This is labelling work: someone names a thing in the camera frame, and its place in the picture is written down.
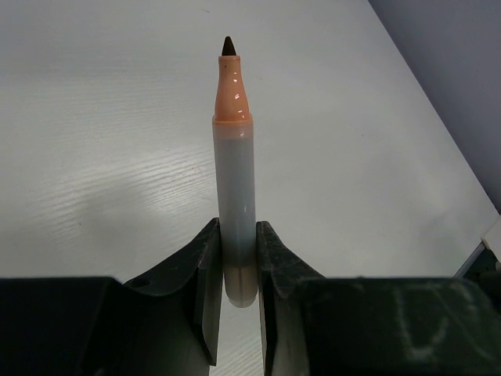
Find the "short pencil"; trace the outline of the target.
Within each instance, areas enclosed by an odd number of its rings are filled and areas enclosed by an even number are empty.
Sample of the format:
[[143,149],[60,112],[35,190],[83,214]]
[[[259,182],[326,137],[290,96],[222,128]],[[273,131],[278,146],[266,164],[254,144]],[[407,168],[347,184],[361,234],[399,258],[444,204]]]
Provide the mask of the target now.
[[235,307],[247,308],[258,291],[254,123],[229,36],[218,58],[212,132],[225,292]]

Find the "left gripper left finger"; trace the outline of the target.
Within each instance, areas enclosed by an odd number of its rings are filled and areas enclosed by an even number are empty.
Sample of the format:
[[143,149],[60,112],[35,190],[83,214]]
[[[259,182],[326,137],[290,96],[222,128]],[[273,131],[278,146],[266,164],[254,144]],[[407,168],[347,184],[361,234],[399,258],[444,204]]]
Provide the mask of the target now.
[[4,278],[4,375],[206,375],[222,302],[219,221],[126,283]]

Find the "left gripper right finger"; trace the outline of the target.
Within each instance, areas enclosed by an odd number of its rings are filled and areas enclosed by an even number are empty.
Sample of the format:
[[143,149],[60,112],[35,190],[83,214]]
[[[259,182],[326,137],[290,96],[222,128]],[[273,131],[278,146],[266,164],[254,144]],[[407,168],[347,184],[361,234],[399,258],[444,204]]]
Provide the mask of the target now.
[[497,375],[500,262],[453,277],[327,278],[257,224],[267,375]]

